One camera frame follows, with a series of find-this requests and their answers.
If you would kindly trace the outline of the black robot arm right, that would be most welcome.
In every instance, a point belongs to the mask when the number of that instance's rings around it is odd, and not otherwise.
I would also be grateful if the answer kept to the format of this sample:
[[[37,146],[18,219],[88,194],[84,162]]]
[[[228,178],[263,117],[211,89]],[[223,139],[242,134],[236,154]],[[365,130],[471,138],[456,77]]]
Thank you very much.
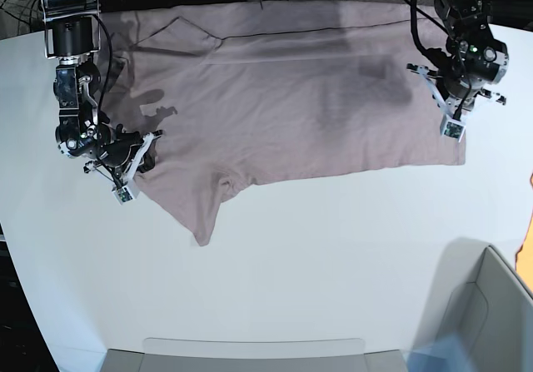
[[[116,183],[127,173],[155,166],[148,150],[160,132],[126,132],[111,126],[102,110],[109,84],[94,62],[110,35],[100,18],[100,0],[41,0],[45,53],[56,59],[53,92],[59,105],[55,137],[65,156],[89,158],[86,170],[104,168]]]

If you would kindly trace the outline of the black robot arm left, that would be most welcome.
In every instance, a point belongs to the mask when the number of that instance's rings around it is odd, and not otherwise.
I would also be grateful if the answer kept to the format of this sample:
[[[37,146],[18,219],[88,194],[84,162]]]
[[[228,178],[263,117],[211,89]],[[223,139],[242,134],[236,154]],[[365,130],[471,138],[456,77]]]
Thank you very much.
[[[437,70],[429,84],[438,107],[456,120],[471,111],[477,96],[490,97],[485,85],[497,84],[509,65],[507,46],[494,38],[483,0],[434,0],[447,33],[446,50],[421,44],[416,22],[417,1],[410,0],[411,36],[417,50]]]

